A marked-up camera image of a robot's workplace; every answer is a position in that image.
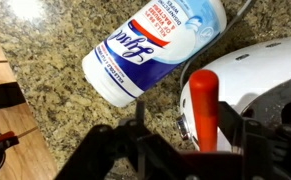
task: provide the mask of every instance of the granite countertop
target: granite countertop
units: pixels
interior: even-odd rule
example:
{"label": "granite countertop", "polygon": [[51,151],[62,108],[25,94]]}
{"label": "granite countertop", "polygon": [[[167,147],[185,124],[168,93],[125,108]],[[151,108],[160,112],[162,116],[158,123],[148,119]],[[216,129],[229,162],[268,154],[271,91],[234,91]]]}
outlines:
{"label": "granite countertop", "polygon": [[[61,168],[88,130],[100,123],[116,126],[131,117],[135,102],[124,108],[107,103],[84,79],[81,61],[98,43],[148,0],[0,0],[0,42]],[[244,2],[222,0],[230,19]],[[231,51],[291,36],[291,0],[258,1],[214,47],[198,58],[195,69]],[[146,126],[175,148],[192,149],[175,128],[180,68],[139,99],[147,102]],[[112,177],[130,178],[126,162]]]}

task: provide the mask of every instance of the product label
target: product label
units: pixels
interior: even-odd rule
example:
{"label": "product label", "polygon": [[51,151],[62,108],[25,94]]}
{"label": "product label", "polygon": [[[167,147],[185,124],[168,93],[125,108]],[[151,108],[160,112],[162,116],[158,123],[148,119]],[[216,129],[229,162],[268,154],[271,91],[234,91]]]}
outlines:
{"label": "product label", "polygon": [[95,53],[116,83],[137,97],[218,33],[208,0],[152,0]]}

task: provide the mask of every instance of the lysol wipes container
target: lysol wipes container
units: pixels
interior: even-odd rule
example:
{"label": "lysol wipes container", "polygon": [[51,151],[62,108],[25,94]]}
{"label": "lysol wipes container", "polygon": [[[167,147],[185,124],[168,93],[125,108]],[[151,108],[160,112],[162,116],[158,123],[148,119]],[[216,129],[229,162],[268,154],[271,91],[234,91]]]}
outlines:
{"label": "lysol wipes container", "polygon": [[226,21],[219,0],[152,0],[83,59],[85,77],[124,107],[209,43]]}

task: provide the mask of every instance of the red plastic part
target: red plastic part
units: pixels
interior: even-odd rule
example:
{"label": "red plastic part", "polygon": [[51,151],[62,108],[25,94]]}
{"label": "red plastic part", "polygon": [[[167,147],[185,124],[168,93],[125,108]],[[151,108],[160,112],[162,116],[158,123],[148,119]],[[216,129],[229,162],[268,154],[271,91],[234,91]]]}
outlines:
{"label": "red plastic part", "polygon": [[189,87],[200,151],[216,151],[218,77],[210,70],[197,70],[189,78]]}

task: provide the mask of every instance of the kitchen counter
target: kitchen counter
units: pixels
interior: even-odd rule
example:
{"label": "kitchen counter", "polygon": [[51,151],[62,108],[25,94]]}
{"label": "kitchen counter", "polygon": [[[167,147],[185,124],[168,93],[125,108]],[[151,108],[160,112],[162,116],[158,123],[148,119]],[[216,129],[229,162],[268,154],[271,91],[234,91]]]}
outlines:
{"label": "kitchen counter", "polygon": [[[61,168],[89,129],[116,126],[133,116],[135,102],[124,108],[107,103],[84,78],[81,61],[98,43],[148,1],[141,0],[0,0],[0,42],[26,99]],[[223,0],[228,19],[243,0]],[[188,74],[231,51],[291,36],[291,0],[258,1],[247,16],[204,53]],[[146,104],[146,126],[175,148],[182,142],[178,117],[178,68],[139,99]],[[130,178],[126,162],[111,177]]]}

